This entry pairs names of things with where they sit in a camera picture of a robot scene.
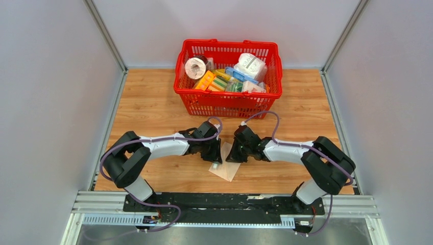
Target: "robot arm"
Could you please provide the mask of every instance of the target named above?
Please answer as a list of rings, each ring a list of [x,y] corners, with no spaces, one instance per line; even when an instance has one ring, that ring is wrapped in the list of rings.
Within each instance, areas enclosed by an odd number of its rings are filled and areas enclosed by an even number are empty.
[[[152,195],[153,189],[139,176],[149,160],[200,153],[205,161],[222,163],[221,140],[218,137],[203,141],[187,141],[187,139],[200,140],[211,137],[218,131],[218,127],[219,125],[205,121],[198,128],[161,137],[140,137],[133,131],[129,131],[110,148],[126,144],[105,156],[104,168],[117,188],[124,188],[144,201]]]
[[[248,156],[262,161],[286,161],[303,164],[311,175],[311,179],[302,183],[293,193],[302,206],[309,205],[325,194],[338,194],[347,181],[346,175],[329,162],[323,162],[315,148],[331,158],[347,173],[355,170],[353,161],[344,154],[328,138],[320,136],[315,141],[275,143],[271,137],[260,139],[246,125],[239,126],[234,132],[233,147],[227,156],[228,162],[246,162]]]

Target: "green package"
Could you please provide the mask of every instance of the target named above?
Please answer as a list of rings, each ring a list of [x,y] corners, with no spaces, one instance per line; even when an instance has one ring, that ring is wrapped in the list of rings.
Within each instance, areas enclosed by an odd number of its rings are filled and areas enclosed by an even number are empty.
[[[226,92],[242,92],[242,86],[243,82],[236,80],[236,81],[229,81]]]

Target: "black mounting plate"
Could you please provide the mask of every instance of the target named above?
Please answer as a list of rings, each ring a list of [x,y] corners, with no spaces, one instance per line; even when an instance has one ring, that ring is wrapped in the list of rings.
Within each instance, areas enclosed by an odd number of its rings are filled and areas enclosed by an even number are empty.
[[[182,213],[178,222],[184,223],[279,224],[281,214],[312,215],[311,206],[316,215],[325,214],[321,198],[298,213],[291,206],[292,197],[261,197],[260,194],[162,192],[153,194],[146,202],[179,206]],[[156,212],[156,208],[141,205],[127,195],[123,211]],[[163,222],[177,216],[174,208],[159,208],[159,211]]]

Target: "metal frame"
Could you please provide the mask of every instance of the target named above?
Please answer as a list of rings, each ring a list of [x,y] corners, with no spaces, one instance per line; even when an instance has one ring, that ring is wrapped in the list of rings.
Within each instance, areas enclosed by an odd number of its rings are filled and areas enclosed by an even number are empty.
[[[98,25],[104,39],[107,42],[110,50],[113,53],[119,67],[124,72],[122,82],[119,86],[119,91],[116,95],[116,100],[112,107],[112,112],[107,126],[107,131],[104,136],[103,142],[101,142],[101,151],[99,152],[99,157],[105,151],[107,146],[108,138],[112,128],[112,124],[115,118],[115,113],[119,105],[121,94],[126,80],[126,75],[128,68],[123,62],[114,42],[109,35],[101,16],[93,2],[93,0],[83,0],[86,6],[89,8],[90,14],[93,16],[96,24]],[[356,10],[352,14],[349,22],[347,23],[344,31],[342,32],[338,42],[333,48],[331,54],[329,55],[324,67],[322,67],[321,77],[325,92],[328,96],[329,106],[331,109],[332,116],[334,118],[335,127],[342,145],[343,151],[347,154],[350,153],[349,146],[347,144],[344,128],[341,124],[339,110],[334,102],[334,96],[331,87],[329,86],[329,79],[327,77],[327,71],[331,67],[335,57],[339,53],[341,47],[343,46],[345,40],[353,29],[356,21],[360,17],[362,11],[365,9],[368,0],[360,0]],[[98,177],[99,164],[95,168],[94,183]],[[82,224],[103,224],[103,225],[135,225],[141,224],[140,219],[144,215],[156,215],[154,212],[123,212],[123,204],[125,200],[125,195],[127,193],[124,191],[79,191],[77,194],[76,201],[74,203],[71,215],[67,227],[65,229],[62,243],[61,244],[76,244],[79,236],[79,232]],[[329,210],[329,197],[323,197],[324,208],[326,212]],[[282,215],[282,225],[275,226],[275,228],[288,228],[291,221],[294,218],[308,217],[306,215]],[[369,233],[371,240],[374,245],[376,244],[388,244],[386,235],[383,231],[383,226],[380,220],[380,215],[377,210],[374,199],[370,195],[336,195],[333,197],[333,207],[331,217],[338,218],[363,218],[366,220],[367,226],[369,228]],[[177,223],[174,226],[187,226],[187,227],[245,227],[245,225],[233,225],[233,224],[198,224],[198,223]],[[263,226],[252,225],[252,227],[263,228]]]
[[[125,191],[79,191],[65,229],[62,244],[75,244],[82,225],[142,225],[144,215],[155,216],[156,212],[124,212]],[[288,194],[266,194],[267,197],[288,196]],[[323,197],[326,213],[329,211],[330,197]],[[291,229],[295,218],[310,217],[309,215],[281,215],[281,224],[204,224],[204,223],[176,223],[177,227],[229,227],[229,228],[274,228]],[[370,195],[336,195],[333,197],[333,218],[364,218],[369,220],[372,240],[383,240],[380,233],[379,212],[374,199]]]
[[[340,38],[338,39],[337,43],[335,44],[334,48],[331,51],[331,54],[329,55],[328,59],[325,62],[325,65],[322,68],[323,72],[327,72],[329,68],[331,67],[332,63],[334,62],[335,57],[339,53],[341,47],[343,46],[344,42],[346,41],[347,37],[349,36],[350,32],[352,31],[353,27],[355,26],[356,22],[358,21],[359,17],[361,16],[362,12],[364,11],[367,3],[369,0],[360,0],[358,3],[358,6],[356,6],[355,11],[353,12],[352,16],[349,19],[349,22],[347,22],[346,27],[344,28]]]
[[[128,68],[126,67],[119,51],[117,50],[116,45],[114,45],[114,41],[111,38],[110,33],[107,30],[107,27],[102,21],[101,15],[99,14],[98,9],[96,8],[96,5],[94,4],[93,0],[83,0],[83,2],[86,4],[91,16],[93,17],[93,20],[95,21],[99,30],[101,31],[101,34],[104,37],[104,40],[107,42],[107,45],[110,48],[114,58],[116,59],[116,62],[119,65],[120,69],[124,73],[126,73]]]
[[[99,175],[99,159],[105,153],[105,150],[107,148],[108,139],[110,138],[111,129],[113,127],[114,119],[116,117],[117,108],[119,107],[119,103],[121,101],[121,97],[122,97],[122,93],[123,93],[123,88],[125,87],[125,82],[126,82],[126,77],[127,76],[128,76],[128,71],[126,71],[123,74],[122,80],[120,82],[119,89],[118,89],[118,91],[116,93],[116,99],[114,100],[114,103],[113,103],[113,105],[111,107],[111,113],[110,113],[110,117],[108,119],[108,123],[107,123],[107,127],[106,127],[107,130],[105,131],[104,139],[101,141],[100,151],[98,153],[98,158],[96,160],[97,164],[96,164],[94,173],[92,175],[92,182],[91,182],[91,185],[89,186],[89,190],[94,190],[94,187],[96,185],[96,181],[98,180],[98,175]]]
[[[334,93],[332,91],[332,87],[329,86],[328,75],[324,74],[323,72],[320,72],[320,75],[322,78],[323,87],[325,88],[326,96],[328,97],[329,108],[331,110],[332,118],[334,120],[334,125],[335,125],[335,128],[337,130],[337,135],[339,137],[341,148],[342,148],[344,153],[346,153],[348,156],[350,156],[350,148],[349,148],[349,145],[347,144],[347,141],[346,141],[345,131],[344,131],[343,125],[342,125],[341,120],[340,120],[340,114],[339,114],[338,106],[336,105],[336,103],[334,101]],[[352,176],[353,176],[352,186],[354,188],[357,188],[358,191],[360,192],[360,194],[362,194],[363,190],[361,188],[361,185],[358,182],[358,178],[356,177],[356,173],[357,173],[357,170],[355,169],[355,171],[352,174]]]

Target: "cable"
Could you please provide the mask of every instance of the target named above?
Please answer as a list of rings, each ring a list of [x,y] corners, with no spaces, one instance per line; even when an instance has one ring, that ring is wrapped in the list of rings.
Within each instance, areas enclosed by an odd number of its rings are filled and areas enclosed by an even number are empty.
[[[211,116],[211,117],[209,117],[207,120],[209,121],[210,119],[216,119],[216,120],[218,120],[218,122],[220,123],[220,127],[218,128],[218,131],[217,131],[214,135],[212,135],[212,136],[210,136],[210,137],[207,137],[207,138],[203,138],[203,139],[194,139],[194,138],[163,137],[163,138],[152,139],[152,140],[150,140],[150,139],[136,139],[136,140],[131,140],[131,141],[128,141],[128,142],[125,142],[125,143],[122,143],[122,144],[116,145],[115,147],[113,147],[113,148],[111,148],[109,151],[107,151],[107,152],[103,155],[103,157],[101,158],[101,161],[100,161],[100,164],[99,164],[99,173],[100,173],[100,174],[101,174],[105,179],[107,179],[107,180],[109,180],[109,181],[113,181],[110,177],[108,177],[108,176],[104,173],[103,165],[104,165],[105,159],[107,159],[107,157],[108,157],[112,152],[114,152],[115,150],[117,150],[117,149],[119,149],[119,148],[122,148],[122,147],[124,147],[124,146],[126,146],[126,145],[135,144],[135,143],[155,143],[155,142],[160,142],[160,141],[164,141],[164,140],[173,140],[173,139],[185,140],[185,141],[206,141],[206,140],[213,139],[213,138],[217,137],[217,136],[221,133],[221,131],[223,130],[223,122],[221,121],[221,119],[219,119],[219,118],[216,117],[216,116]]]
[[[332,165],[334,165],[338,170],[340,170],[348,179],[349,182],[345,184],[345,186],[347,185],[351,185],[353,183],[353,178],[352,176],[350,176],[350,174],[345,171],[342,167],[340,167],[334,160],[332,160],[331,158],[329,158],[328,156],[326,156],[325,154],[323,154],[321,151],[317,150],[316,148],[309,146],[309,145],[305,145],[305,144],[294,144],[294,143],[285,143],[285,142],[279,142],[275,139],[275,133],[277,132],[278,126],[280,125],[280,117],[278,116],[277,113],[273,112],[273,111],[260,111],[252,116],[250,116],[248,119],[246,119],[244,121],[244,123],[247,123],[249,120],[253,119],[254,117],[261,115],[263,113],[270,113],[270,114],[274,114],[277,117],[277,124],[275,125],[274,131],[272,132],[272,141],[275,142],[276,144],[279,145],[287,145],[287,146],[292,146],[292,147],[300,147],[300,148],[307,148],[309,150],[314,151],[315,153],[319,154],[321,157],[325,158],[328,162],[330,162]],[[331,201],[329,203],[329,211],[328,211],[328,216],[326,217],[325,223],[322,225],[322,227],[320,229],[318,229],[315,232],[312,233],[301,233],[301,235],[307,237],[307,236],[312,236],[312,235],[317,235],[318,233],[320,233],[327,225],[329,222],[329,218],[331,217],[331,210],[332,210],[332,195],[331,196]]]
[[[101,241],[111,241],[111,240],[116,240],[116,239],[121,238],[121,237],[123,237],[123,236],[130,235],[130,234],[133,234],[133,233],[137,233],[137,232],[138,232],[138,230],[135,229],[135,230],[133,230],[133,231],[127,231],[127,232],[122,233],[122,234],[117,235],[117,236],[112,236],[112,237],[102,238],[102,239],[100,239],[100,238],[95,239],[95,238],[91,238],[91,237],[87,236],[87,234],[86,234],[87,231],[88,231],[88,230],[86,230],[86,231],[83,232],[83,237],[84,237],[84,238],[86,238],[86,239],[89,240],[89,241],[99,241],[99,242],[101,242]]]
[[[320,232],[323,231],[323,229],[325,229],[325,227],[328,225],[329,223],[329,218],[331,217],[331,211],[332,211],[332,195],[330,195],[330,202],[329,202],[329,211],[328,211],[328,215],[326,216],[326,220],[325,223],[323,223],[322,227],[318,230],[316,230],[315,232],[311,232],[311,233],[302,233],[302,232],[298,232],[301,236],[304,237],[309,237],[309,236],[314,236],[319,234]]]
[[[109,180],[109,181],[113,181],[109,176],[107,176],[107,175],[104,173],[103,166],[104,166],[105,159],[107,159],[107,157],[108,157],[108,156],[109,156],[113,151],[115,151],[115,150],[117,150],[117,149],[119,149],[119,148],[122,148],[122,147],[124,147],[124,146],[126,146],[126,145],[135,144],[135,143],[154,143],[154,142],[160,142],[160,141],[164,141],[164,140],[174,140],[174,139],[185,140],[185,141],[206,141],[206,140],[210,140],[210,139],[216,138],[219,134],[221,134],[221,132],[222,132],[222,130],[223,130],[223,122],[221,121],[221,119],[219,119],[219,118],[216,117],[216,116],[211,116],[211,117],[209,117],[209,118],[207,119],[207,121],[209,121],[210,119],[216,119],[216,120],[220,123],[220,126],[219,126],[219,128],[218,128],[218,131],[217,131],[214,135],[212,135],[212,136],[210,136],[210,137],[207,137],[207,138],[203,138],[203,139],[194,139],[194,138],[162,137],[162,138],[153,139],[153,140],[150,140],[150,139],[136,139],[136,140],[131,140],[131,141],[128,141],[128,142],[125,142],[125,143],[122,143],[122,144],[116,145],[115,147],[113,147],[113,148],[111,148],[110,150],[108,150],[108,151],[107,151],[107,152],[102,156],[101,161],[100,161],[100,164],[99,164],[99,173],[100,173],[100,174],[101,174],[105,179],[107,179],[107,180]],[[138,199],[137,197],[135,197],[133,194],[131,194],[131,193],[129,193],[129,192],[128,192],[128,194],[129,194],[129,195],[132,197],[132,199],[134,199],[136,202],[138,202],[138,203],[140,203],[140,204],[142,204],[142,205],[145,205],[145,206],[150,206],[150,207],[161,207],[161,208],[175,208],[175,209],[178,210],[178,215],[177,215],[177,217],[176,217],[173,221],[171,221],[169,224],[167,224],[166,226],[163,226],[163,227],[160,227],[160,228],[157,228],[157,229],[152,229],[152,230],[141,230],[141,231],[145,231],[145,232],[156,232],[156,231],[162,231],[162,230],[165,230],[165,229],[167,229],[168,227],[170,227],[172,224],[174,224],[174,223],[179,219],[179,217],[180,217],[181,210],[180,210],[180,208],[179,208],[178,206],[176,206],[176,205],[145,203],[145,202],[141,201],[140,199]],[[119,235],[119,236],[116,236],[116,237],[114,237],[114,238],[106,238],[106,239],[104,239],[104,240],[113,240],[113,239],[116,239],[116,238],[118,238],[118,237],[121,237],[121,236],[124,236],[124,235],[127,235],[127,234],[131,234],[131,233],[133,233],[133,232],[136,232],[136,231],[130,231],[130,232],[127,232],[127,233],[121,234],[121,235]]]
[[[252,116],[250,116],[250,118],[248,118],[247,120],[245,120],[244,122],[248,122],[249,120],[251,120],[252,118],[254,118],[255,116],[261,115],[263,113],[270,113],[270,114],[274,114],[277,117],[277,124],[275,125],[274,131],[272,132],[272,141],[274,141],[276,144],[279,145],[286,145],[286,146],[292,146],[292,147],[300,147],[300,148],[307,148],[309,150],[314,151],[315,153],[317,153],[319,156],[325,158],[328,162],[330,162],[332,165],[334,165],[334,167],[336,167],[338,170],[340,170],[348,179],[349,182],[345,184],[346,185],[351,185],[353,183],[353,178],[352,176],[350,176],[350,174],[345,171],[341,166],[339,166],[334,160],[332,160],[331,158],[329,158],[328,156],[326,156],[325,154],[323,154],[321,151],[317,150],[316,148],[306,145],[306,144],[294,144],[294,143],[285,143],[285,142],[279,142],[275,139],[275,133],[277,132],[278,126],[280,125],[280,117],[278,116],[277,113],[273,112],[273,111],[261,111],[258,112]]]
[[[178,210],[176,218],[174,220],[172,220],[170,223],[168,223],[167,225],[165,225],[163,227],[157,228],[157,229],[147,230],[147,232],[156,232],[156,231],[165,230],[165,229],[169,228],[172,224],[174,224],[180,218],[181,211],[180,211],[180,208],[176,205],[145,203],[145,202],[141,201],[140,199],[136,198],[131,193],[129,193],[129,195],[131,195],[132,199],[134,199],[136,202],[138,202],[142,205],[146,205],[149,207],[158,207],[158,208],[176,208]]]

